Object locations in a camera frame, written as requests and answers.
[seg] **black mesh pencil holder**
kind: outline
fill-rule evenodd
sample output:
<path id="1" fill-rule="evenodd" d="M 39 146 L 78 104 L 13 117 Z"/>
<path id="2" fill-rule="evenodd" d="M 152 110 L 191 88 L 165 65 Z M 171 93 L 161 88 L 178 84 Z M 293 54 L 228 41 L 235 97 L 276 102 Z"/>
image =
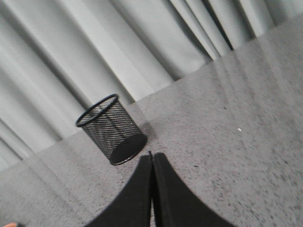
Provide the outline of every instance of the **black mesh pencil holder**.
<path id="1" fill-rule="evenodd" d="M 84 129 L 112 165 L 132 159 L 147 141 L 118 98 L 113 94 L 102 99 L 76 121 L 76 126 Z"/>

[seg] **white curtain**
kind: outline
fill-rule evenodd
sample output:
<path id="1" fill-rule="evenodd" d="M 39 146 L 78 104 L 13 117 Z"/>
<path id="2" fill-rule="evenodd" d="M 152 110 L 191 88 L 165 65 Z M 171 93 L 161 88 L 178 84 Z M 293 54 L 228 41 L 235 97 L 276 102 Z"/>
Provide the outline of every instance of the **white curtain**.
<path id="1" fill-rule="evenodd" d="M 303 12 L 302 0 L 0 0 L 0 170 L 118 93 L 160 90 Z"/>

